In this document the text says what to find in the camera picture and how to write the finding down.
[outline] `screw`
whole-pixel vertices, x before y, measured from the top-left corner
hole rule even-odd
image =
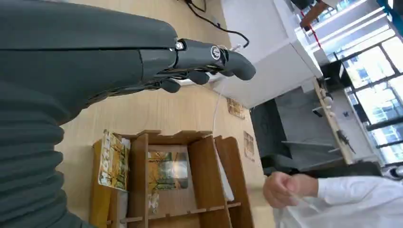
[[[185,46],[181,42],[176,42],[175,44],[177,50],[183,50]]]

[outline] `glass window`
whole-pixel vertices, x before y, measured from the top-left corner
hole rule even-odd
[[[343,64],[355,88],[394,74],[390,63],[380,47],[374,47],[356,57],[346,60]]]
[[[389,25],[384,25],[381,28],[378,28],[377,30],[368,33],[367,35],[358,38],[356,40],[353,40],[352,42],[342,46],[340,50],[336,53],[337,58],[341,59],[353,53],[362,51],[365,48],[368,48],[374,44],[382,42],[383,40],[386,40],[394,35],[395,35],[394,30],[390,29]],[[333,54],[328,58],[334,59],[333,61],[336,60]]]
[[[403,140],[403,123],[398,123],[370,131],[377,145]]]
[[[381,152],[386,160],[386,163],[402,162],[403,161],[403,145],[396,144],[392,146],[382,147]]]
[[[394,81],[394,84],[383,82],[356,92],[372,124],[403,116],[403,104],[399,95],[399,91],[403,93],[402,85],[394,87],[399,81]]]
[[[402,41],[398,37],[394,37],[384,43],[382,43],[382,47],[384,47],[386,53],[392,60],[393,64],[396,68],[403,72],[403,44]]]

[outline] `book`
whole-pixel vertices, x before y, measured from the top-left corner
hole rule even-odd
[[[129,150],[119,138],[104,130],[98,173],[100,185],[127,191]]]

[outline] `window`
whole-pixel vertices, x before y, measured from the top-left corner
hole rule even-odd
[[[394,71],[379,47],[374,47],[344,62],[355,88],[378,81],[394,74]]]
[[[353,85],[346,92],[363,107],[369,137],[385,163],[403,161],[403,43],[393,30],[383,28],[340,53],[348,54],[343,65]]]
[[[403,72],[403,44],[401,40],[398,37],[394,37],[382,43],[382,47],[384,47],[385,51],[388,53],[388,56],[391,58],[396,68],[400,72]]]

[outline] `robotic arm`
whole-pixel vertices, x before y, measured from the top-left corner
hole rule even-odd
[[[241,54],[178,39],[167,23],[90,6],[0,0],[0,226],[90,227],[66,208],[59,125],[83,108],[144,89],[251,79]]]

